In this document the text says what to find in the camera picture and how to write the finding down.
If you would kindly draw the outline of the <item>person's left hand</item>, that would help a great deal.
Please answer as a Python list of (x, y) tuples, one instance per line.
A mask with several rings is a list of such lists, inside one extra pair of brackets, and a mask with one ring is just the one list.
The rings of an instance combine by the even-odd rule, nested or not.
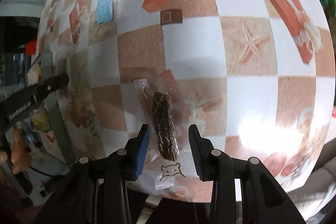
[(29, 169), (31, 165), (31, 157), (25, 150), (20, 129), (16, 126), (13, 127), (13, 136), (14, 146), (11, 150), (11, 162), (13, 164), (12, 172), (16, 175), (19, 172)]

